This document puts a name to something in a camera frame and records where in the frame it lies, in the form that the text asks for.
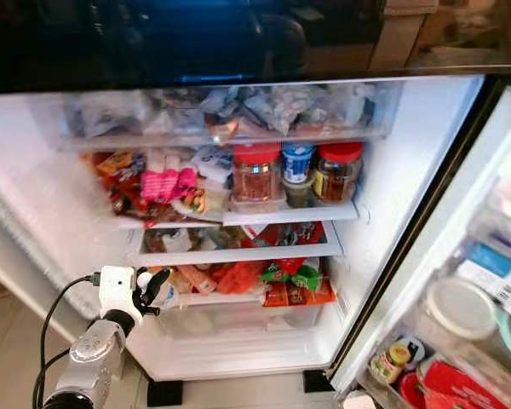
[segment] yellow label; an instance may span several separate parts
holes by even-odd
[[[314,192],[321,198],[322,197],[322,186],[324,185],[324,174],[319,170],[314,171]]]

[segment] red lid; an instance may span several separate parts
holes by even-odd
[[[330,162],[346,164],[361,158],[363,150],[363,142],[331,143],[319,146],[318,155]]]
[[[279,143],[256,143],[254,145],[233,146],[235,162],[245,164],[267,164],[280,156]]]

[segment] white refrigerator wall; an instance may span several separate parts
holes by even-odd
[[[366,172],[356,200],[360,218],[336,224],[346,252],[331,260],[338,302],[324,306],[316,328],[172,340],[149,317],[128,341],[148,374],[155,380],[194,379],[326,368],[481,81],[446,77],[405,82],[392,134],[367,144]],[[63,286],[104,264],[130,265],[125,231],[116,230],[112,217],[100,211],[106,198],[93,176],[75,154],[47,145],[42,124],[29,112],[32,103],[30,96],[0,97],[0,196],[61,267],[50,279]],[[84,314],[96,311],[96,290],[74,288],[70,296]]]
[[[375,347],[419,299],[433,272],[461,243],[474,210],[493,185],[510,152],[511,88],[508,88],[339,366],[332,379],[337,390],[345,390],[353,384]]]

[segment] sauce jar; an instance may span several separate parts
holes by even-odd
[[[332,143],[318,148],[313,191],[322,202],[341,203],[352,198],[363,148],[362,142]]]
[[[279,162],[279,143],[234,146],[233,198],[257,202],[283,197]]]
[[[409,349],[405,345],[395,343],[387,351],[371,359],[371,374],[381,383],[394,383],[410,359]]]

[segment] small jar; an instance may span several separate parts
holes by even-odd
[[[233,148],[233,198],[261,202],[283,197],[280,144],[258,143]]]
[[[361,169],[362,142],[333,143],[318,148],[313,191],[324,203],[352,198]]]
[[[405,345],[395,343],[387,351],[375,355],[371,359],[371,374],[381,383],[392,384],[398,380],[405,364],[410,359],[409,349]]]
[[[288,183],[304,183],[310,177],[310,159],[313,156],[314,145],[307,143],[284,143],[284,180]]]

